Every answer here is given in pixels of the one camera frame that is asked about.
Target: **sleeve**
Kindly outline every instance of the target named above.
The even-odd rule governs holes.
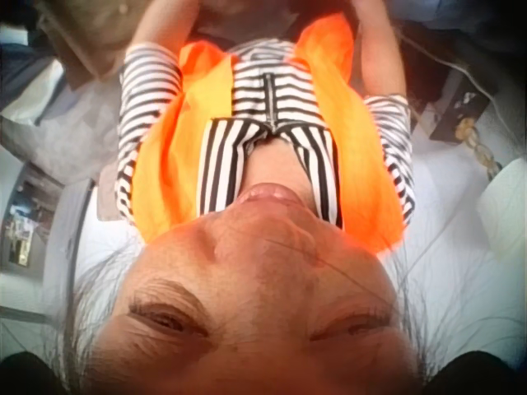
[[[120,78],[122,98],[115,196],[119,213],[133,223],[131,184],[139,148],[152,125],[181,92],[182,75],[172,52],[149,43],[128,49]]]
[[[415,210],[408,101],[401,95],[371,96],[365,104],[379,130],[386,168],[394,179],[404,224],[408,225]]]

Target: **orange fabric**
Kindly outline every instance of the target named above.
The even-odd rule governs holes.
[[[402,239],[403,214],[371,114],[347,85],[352,53],[351,29],[342,14],[334,14],[304,30],[292,61],[311,70],[338,147],[345,230],[378,253]],[[180,54],[184,94],[150,131],[133,175],[133,215],[147,243],[196,218],[203,133],[209,119],[231,116],[235,61],[206,42],[189,44]]]

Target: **striped shirt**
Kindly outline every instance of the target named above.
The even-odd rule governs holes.
[[[261,39],[234,47],[232,117],[208,122],[200,156],[197,216],[221,211],[240,191],[255,145],[281,138],[295,151],[312,184],[321,219],[343,227],[339,204],[338,150],[314,94],[309,70],[287,61],[294,44]],[[181,92],[177,59],[155,44],[127,52],[121,76],[118,209],[131,222],[131,180],[141,143],[166,106]],[[405,224],[414,210],[408,102],[400,95],[365,100],[378,127],[386,167],[394,180]]]

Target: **cable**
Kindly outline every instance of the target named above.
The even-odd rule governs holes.
[[[436,62],[438,62],[440,64],[443,64],[443,65],[445,65],[447,67],[453,68],[454,70],[462,72],[470,80],[470,82],[472,82],[472,84],[476,87],[476,89],[478,89],[478,91],[483,93],[491,101],[492,106],[494,107],[494,109],[496,111],[496,116],[497,116],[498,120],[503,125],[505,130],[509,133],[509,138],[511,138],[515,143],[519,143],[519,141],[517,140],[516,135],[514,134],[514,132],[512,132],[511,128],[509,128],[509,126],[505,122],[505,119],[501,115],[501,111],[500,111],[500,108],[497,105],[496,99],[494,97],[492,97],[492,95],[490,93],[485,91],[485,89],[481,86],[481,84],[479,84],[479,82],[476,81],[476,79],[472,76],[472,74],[466,68],[461,67],[459,64],[455,64],[455,63],[443,60],[441,58],[438,58],[436,55],[434,55],[433,53],[430,53],[427,49],[422,47],[420,44],[416,43],[414,40],[409,39],[399,29],[394,29],[394,30],[395,30],[395,33],[397,34],[397,36],[401,40],[403,40],[407,44],[413,46],[419,52],[424,53],[430,59],[435,60]]]

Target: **lip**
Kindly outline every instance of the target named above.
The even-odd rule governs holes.
[[[296,204],[305,207],[304,202],[291,189],[272,183],[256,184],[247,189],[236,199],[235,204],[262,200],[274,200],[284,204]]]

